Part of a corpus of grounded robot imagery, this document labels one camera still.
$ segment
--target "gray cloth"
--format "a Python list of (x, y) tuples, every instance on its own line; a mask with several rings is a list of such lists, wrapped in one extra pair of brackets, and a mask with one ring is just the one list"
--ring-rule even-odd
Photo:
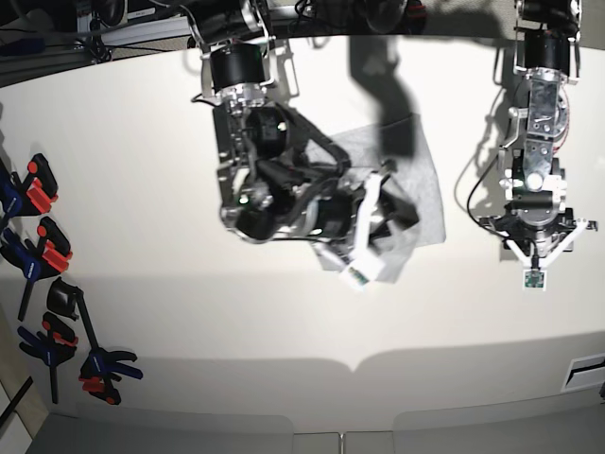
[[(376, 246), (386, 267), (379, 281), (394, 283), (399, 278), (415, 248), (445, 241), (445, 223), (437, 172), (426, 144), (421, 119), (413, 114), (391, 125), (378, 125), (347, 131), (333, 137), (350, 155), (352, 169), (346, 175), (357, 185), (387, 160), (396, 172), (385, 183), (384, 190), (397, 200), (397, 212), (406, 218), (417, 215), (418, 223), (406, 230), (389, 223), (391, 238), (380, 239)], [(329, 161), (316, 144), (306, 149), (311, 161)], [(337, 271), (330, 261), (319, 256), (322, 267)]]

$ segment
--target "white table surface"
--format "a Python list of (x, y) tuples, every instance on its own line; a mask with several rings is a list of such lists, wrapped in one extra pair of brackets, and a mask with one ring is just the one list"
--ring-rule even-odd
[[(292, 42), (301, 95), (291, 105), (327, 134), (377, 118), (350, 77), (348, 46), (347, 38), (322, 49)], [(101, 344), (140, 357), (146, 377), (117, 385), (122, 407), (282, 415), (296, 431), (389, 429), (404, 411), (556, 394), (571, 358), (605, 350), (605, 235), (577, 241), (552, 267), (548, 292), (523, 292), (520, 265), (500, 261), (498, 241), (456, 204), (456, 181), (500, 90), (496, 50), (403, 38), (396, 46), (397, 75), (440, 178), (447, 240), (417, 250), (396, 285), (363, 294), (321, 271), (306, 244), (253, 246), (225, 232), (212, 113), (189, 102), (199, 92), (196, 51), (0, 90), (13, 166), (24, 171), (42, 151), (59, 182), (52, 216), (74, 250), (64, 279), (85, 291)], [(588, 49), (583, 58), (582, 82), (567, 89), (573, 124), (562, 166), (569, 205), (605, 221), (605, 54)], [(461, 201), (476, 178), (471, 165)], [(35, 232), (34, 221), (23, 224)], [(24, 284), (0, 266), (0, 304), (15, 331)], [(49, 285), (34, 290), (30, 329), (39, 328)], [(70, 324), (84, 338), (81, 324)], [(78, 390), (86, 347), (82, 339), (77, 358), (61, 366), (54, 410), (103, 405)], [(30, 365), (49, 402), (47, 371)]]

